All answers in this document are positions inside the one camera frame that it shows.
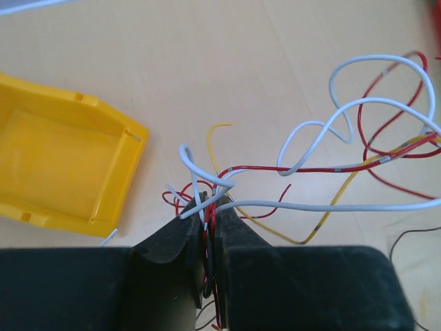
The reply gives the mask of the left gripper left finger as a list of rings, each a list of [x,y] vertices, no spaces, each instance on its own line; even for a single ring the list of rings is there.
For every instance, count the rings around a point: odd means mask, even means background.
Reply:
[[[5,248],[2,330],[193,330],[202,223],[176,217],[132,247]]]

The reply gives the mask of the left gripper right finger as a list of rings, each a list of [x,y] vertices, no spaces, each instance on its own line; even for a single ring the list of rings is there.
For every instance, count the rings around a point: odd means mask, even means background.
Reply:
[[[389,259],[363,245],[273,246],[216,204],[219,325],[228,330],[413,330]]]

